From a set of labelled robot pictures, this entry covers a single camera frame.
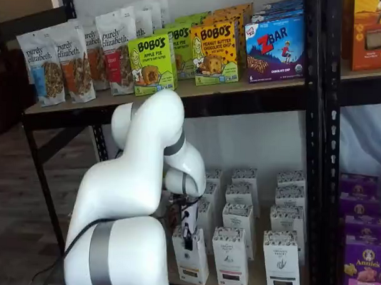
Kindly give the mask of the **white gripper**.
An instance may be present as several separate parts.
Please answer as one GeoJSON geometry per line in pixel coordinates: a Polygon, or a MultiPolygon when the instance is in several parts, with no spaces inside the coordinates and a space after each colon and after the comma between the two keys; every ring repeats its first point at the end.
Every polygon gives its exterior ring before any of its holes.
{"type": "Polygon", "coordinates": [[[183,240],[185,244],[185,249],[192,251],[193,250],[193,237],[192,233],[196,231],[197,228],[197,219],[198,219],[198,205],[191,204],[182,209],[181,214],[181,227],[183,240]]]}

